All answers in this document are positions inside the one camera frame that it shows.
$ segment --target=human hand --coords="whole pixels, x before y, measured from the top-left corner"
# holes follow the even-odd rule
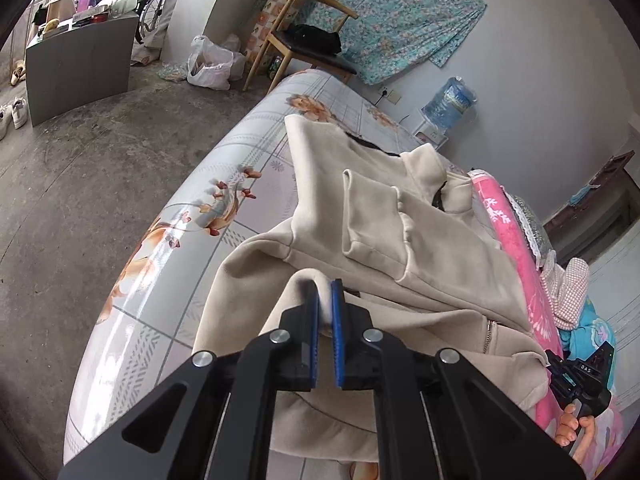
[[[577,438],[578,427],[582,427],[584,436],[578,444],[578,447],[574,450],[574,460],[578,464],[582,464],[584,457],[587,455],[587,450],[593,441],[593,437],[596,434],[596,421],[590,416],[583,416],[578,420],[574,415],[575,404],[568,404],[564,409],[564,413],[560,417],[560,425],[556,431],[556,444],[559,446],[568,446]]]

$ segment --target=white sneaker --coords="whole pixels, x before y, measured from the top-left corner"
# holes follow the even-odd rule
[[[4,139],[11,122],[11,105],[0,107],[0,140]]]
[[[24,97],[15,98],[14,105],[12,107],[12,115],[14,116],[14,126],[17,130],[27,122],[27,118],[29,117],[27,99]]]

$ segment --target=blue gripper pad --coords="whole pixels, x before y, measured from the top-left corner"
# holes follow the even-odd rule
[[[340,281],[335,280],[331,283],[331,299],[335,384],[341,388],[344,385],[344,335],[341,323],[341,306],[344,304],[344,292]]]
[[[318,294],[318,290],[316,289],[316,293],[313,298],[313,310],[314,310],[314,320],[313,320],[313,328],[311,334],[311,364],[310,364],[310,372],[311,372],[311,381],[313,383],[313,388],[318,384],[318,329],[319,329],[319,317],[320,317],[320,296]]]

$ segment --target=metal screw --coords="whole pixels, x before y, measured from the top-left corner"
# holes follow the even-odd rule
[[[383,333],[380,332],[377,328],[367,328],[363,333],[362,337],[364,341],[368,341],[370,343],[377,343],[378,341],[382,341]]]
[[[198,368],[204,368],[205,366],[209,366],[213,362],[213,354],[211,352],[203,350],[202,352],[198,352],[197,354],[195,354],[191,358],[191,362]]]
[[[460,361],[460,354],[453,348],[445,348],[442,352],[440,352],[440,359],[443,363],[453,365]]]
[[[271,342],[276,344],[286,343],[289,339],[291,339],[291,334],[286,330],[279,328],[271,332],[271,334],[269,335],[269,339],[271,339]]]

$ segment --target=floral curtain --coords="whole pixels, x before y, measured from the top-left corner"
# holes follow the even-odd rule
[[[429,59],[442,67],[482,17],[482,0],[339,0],[359,19],[340,33],[343,54],[359,77],[376,84]],[[306,22],[332,30],[340,12],[317,4]]]

